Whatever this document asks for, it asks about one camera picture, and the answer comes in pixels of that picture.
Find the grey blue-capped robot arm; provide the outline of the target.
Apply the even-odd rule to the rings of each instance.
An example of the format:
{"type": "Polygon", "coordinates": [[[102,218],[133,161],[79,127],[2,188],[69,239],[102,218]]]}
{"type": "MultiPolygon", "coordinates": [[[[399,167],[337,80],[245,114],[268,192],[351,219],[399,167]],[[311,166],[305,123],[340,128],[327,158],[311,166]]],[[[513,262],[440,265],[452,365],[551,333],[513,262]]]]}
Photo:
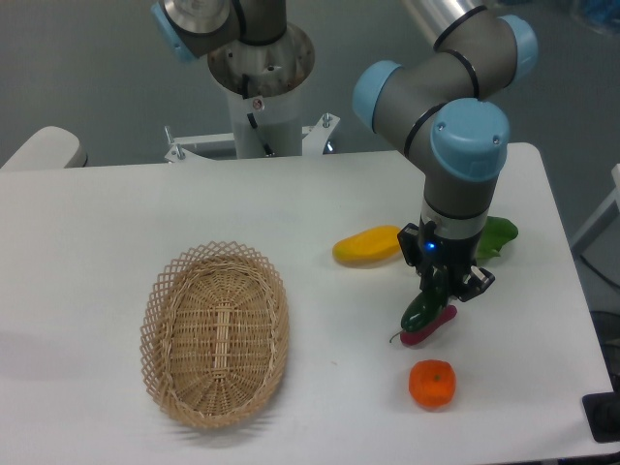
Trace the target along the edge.
{"type": "MultiPolygon", "coordinates": [[[[510,125],[489,97],[526,76],[539,48],[530,25],[481,1],[409,1],[433,56],[407,69],[391,61],[358,79],[353,109],[425,177],[417,225],[398,236],[423,290],[470,300],[493,275],[475,251],[506,163],[510,125]]],[[[315,53],[282,1],[158,1],[151,9],[175,55],[208,60],[230,95],[240,158],[297,155],[302,133],[293,95],[315,53]]]]}

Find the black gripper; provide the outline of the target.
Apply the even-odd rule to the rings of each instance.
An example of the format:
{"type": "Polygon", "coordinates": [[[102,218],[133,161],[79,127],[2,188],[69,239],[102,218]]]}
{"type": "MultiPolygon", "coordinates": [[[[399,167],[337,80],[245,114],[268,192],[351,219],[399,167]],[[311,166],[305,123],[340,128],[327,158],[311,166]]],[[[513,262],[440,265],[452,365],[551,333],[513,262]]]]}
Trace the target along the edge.
{"type": "Polygon", "coordinates": [[[422,292],[445,285],[445,305],[455,300],[468,301],[483,294],[495,281],[495,276],[476,263],[476,251],[481,232],[459,239],[437,234],[433,221],[409,223],[397,235],[408,266],[420,277],[422,292]]]}

